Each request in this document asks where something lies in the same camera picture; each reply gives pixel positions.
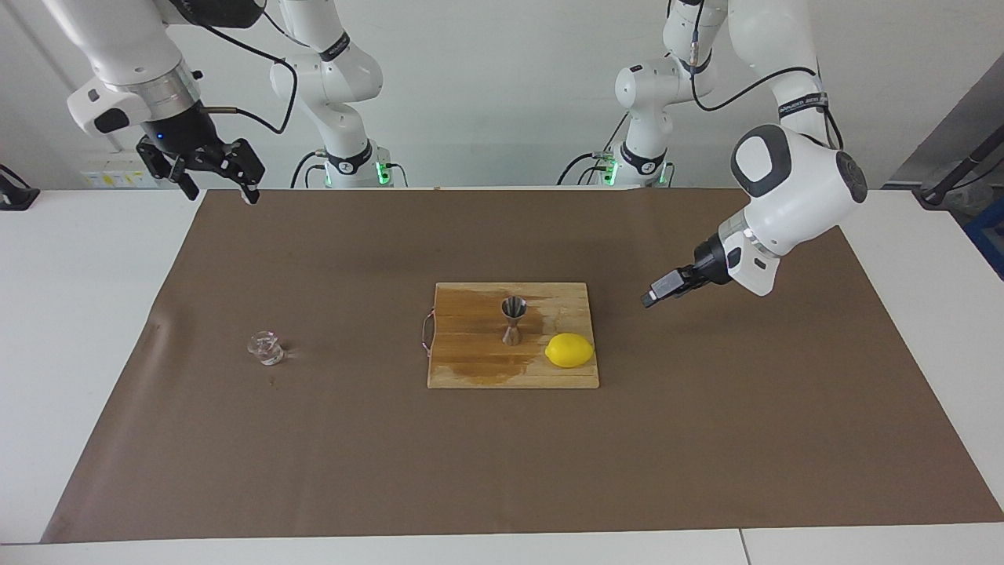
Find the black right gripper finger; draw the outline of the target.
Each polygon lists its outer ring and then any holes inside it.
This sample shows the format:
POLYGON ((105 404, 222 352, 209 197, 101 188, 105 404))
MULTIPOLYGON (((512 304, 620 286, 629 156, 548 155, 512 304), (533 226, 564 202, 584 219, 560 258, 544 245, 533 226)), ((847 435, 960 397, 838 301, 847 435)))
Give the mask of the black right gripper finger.
POLYGON ((137 142, 137 154, 154 179, 175 184, 185 194, 187 200, 197 199, 198 186, 187 172, 183 159, 169 161, 166 155, 148 138, 140 138, 137 142))
POLYGON ((265 165, 247 140, 206 144, 196 151, 196 169, 236 183, 248 205, 258 203, 265 165))

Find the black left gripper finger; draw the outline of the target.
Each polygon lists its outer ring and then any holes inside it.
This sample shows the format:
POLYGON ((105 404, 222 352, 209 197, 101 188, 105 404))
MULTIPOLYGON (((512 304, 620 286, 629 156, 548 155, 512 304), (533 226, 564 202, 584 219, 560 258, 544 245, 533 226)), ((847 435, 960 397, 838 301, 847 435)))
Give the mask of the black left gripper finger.
POLYGON ((653 282, 641 296, 644 308, 651 308, 660 301, 681 297, 693 288, 692 271, 670 271, 653 282))

